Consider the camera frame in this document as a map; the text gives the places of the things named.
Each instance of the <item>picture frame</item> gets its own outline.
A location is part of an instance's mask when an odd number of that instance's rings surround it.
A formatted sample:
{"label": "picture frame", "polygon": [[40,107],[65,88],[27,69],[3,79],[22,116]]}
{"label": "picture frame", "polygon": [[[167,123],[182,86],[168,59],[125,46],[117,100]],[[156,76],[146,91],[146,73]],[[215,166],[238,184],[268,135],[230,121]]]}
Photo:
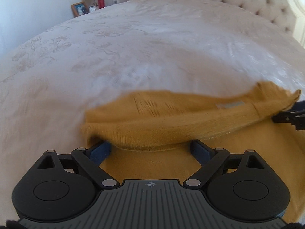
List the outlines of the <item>picture frame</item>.
{"label": "picture frame", "polygon": [[98,6],[91,6],[91,7],[89,7],[89,13],[92,13],[92,12],[94,12],[95,10],[98,10],[98,9],[99,9]]}
{"label": "picture frame", "polygon": [[85,15],[89,13],[89,8],[85,2],[75,3],[71,5],[74,17]]}

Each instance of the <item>white wall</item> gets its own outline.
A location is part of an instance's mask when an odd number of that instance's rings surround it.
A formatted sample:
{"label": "white wall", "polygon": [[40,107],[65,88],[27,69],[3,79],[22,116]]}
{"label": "white wall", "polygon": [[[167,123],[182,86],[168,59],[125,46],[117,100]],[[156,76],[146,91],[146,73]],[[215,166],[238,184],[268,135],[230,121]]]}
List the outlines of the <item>white wall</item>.
{"label": "white wall", "polygon": [[[81,1],[0,0],[0,57],[48,28],[73,18],[71,4]],[[105,3],[109,6],[113,0]]]}

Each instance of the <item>garment tag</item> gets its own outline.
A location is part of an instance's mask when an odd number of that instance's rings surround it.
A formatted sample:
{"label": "garment tag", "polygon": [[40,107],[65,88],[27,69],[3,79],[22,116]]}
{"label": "garment tag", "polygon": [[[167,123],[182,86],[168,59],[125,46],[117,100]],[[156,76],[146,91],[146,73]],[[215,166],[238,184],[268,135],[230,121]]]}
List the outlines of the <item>garment tag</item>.
{"label": "garment tag", "polygon": [[227,103],[227,104],[216,104],[217,108],[231,108],[231,107],[237,107],[240,105],[245,104],[243,101],[233,102],[233,103]]}

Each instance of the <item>triangular cutout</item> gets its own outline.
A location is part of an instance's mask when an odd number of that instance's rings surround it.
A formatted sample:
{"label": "triangular cutout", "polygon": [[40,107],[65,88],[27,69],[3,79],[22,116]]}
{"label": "triangular cutout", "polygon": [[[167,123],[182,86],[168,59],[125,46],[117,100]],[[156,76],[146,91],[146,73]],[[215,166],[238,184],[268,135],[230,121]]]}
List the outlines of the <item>triangular cutout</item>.
{"label": "triangular cutout", "polygon": [[55,167],[55,165],[54,165],[52,157],[46,156],[37,169],[51,169],[54,167]]}
{"label": "triangular cutout", "polygon": [[255,168],[255,169],[264,169],[264,166],[259,162],[259,160],[255,156],[250,156],[248,163],[248,168]]}

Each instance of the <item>red bottle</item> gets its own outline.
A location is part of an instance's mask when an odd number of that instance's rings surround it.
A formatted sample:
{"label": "red bottle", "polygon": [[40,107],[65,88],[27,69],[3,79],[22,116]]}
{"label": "red bottle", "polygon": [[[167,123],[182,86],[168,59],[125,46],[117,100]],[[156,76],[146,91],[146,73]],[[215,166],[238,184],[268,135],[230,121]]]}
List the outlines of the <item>red bottle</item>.
{"label": "red bottle", "polygon": [[105,0],[98,0],[99,3],[99,9],[105,7]]}

